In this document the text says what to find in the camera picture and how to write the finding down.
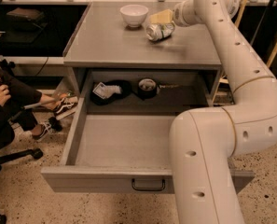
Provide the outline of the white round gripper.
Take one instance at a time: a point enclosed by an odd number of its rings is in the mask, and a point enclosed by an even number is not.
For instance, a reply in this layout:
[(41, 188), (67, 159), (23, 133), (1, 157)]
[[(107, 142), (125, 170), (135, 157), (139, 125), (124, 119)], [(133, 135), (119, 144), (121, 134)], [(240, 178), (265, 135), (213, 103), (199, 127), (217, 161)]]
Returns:
[(188, 27), (197, 23), (194, 10), (194, 1), (186, 0), (174, 6), (173, 12), (162, 10), (149, 17), (151, 24), (167, 24), (174, 21), (177, 26)]

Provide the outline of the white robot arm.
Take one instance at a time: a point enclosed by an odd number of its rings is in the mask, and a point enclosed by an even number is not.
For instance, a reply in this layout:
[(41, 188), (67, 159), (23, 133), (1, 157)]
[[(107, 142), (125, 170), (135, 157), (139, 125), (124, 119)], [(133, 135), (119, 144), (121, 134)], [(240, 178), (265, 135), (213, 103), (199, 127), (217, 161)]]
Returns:
[(207, 27), (234, 99), (173, 120), (169, 160), (179, 223), (244, 224), (228, 159), (277, 143), (277, 79), (232, 22), (226, 0), (184, 1), (173, 19)]

